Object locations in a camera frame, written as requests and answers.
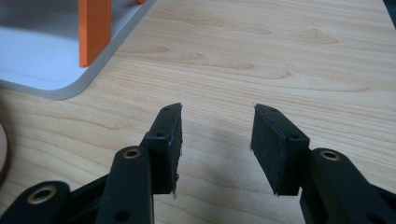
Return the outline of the white strappy sandal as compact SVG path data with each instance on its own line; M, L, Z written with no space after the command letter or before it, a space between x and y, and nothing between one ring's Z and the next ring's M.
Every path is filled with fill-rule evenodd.
M7 132L2 123L0 123L0 188L6 181L10 166L10 149Z

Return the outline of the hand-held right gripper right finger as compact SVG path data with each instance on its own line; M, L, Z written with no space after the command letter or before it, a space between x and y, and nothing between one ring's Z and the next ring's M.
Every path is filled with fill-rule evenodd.
M396 224L396 194L310 139L279 110L255 105L250 148L277 196L299 196L306 224Z

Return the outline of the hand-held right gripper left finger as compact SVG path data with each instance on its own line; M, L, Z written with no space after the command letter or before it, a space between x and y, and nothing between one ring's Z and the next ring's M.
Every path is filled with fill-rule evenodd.
M96 224L154 224L155 194L176 191L182 105L163 107L138 146L114 157Z

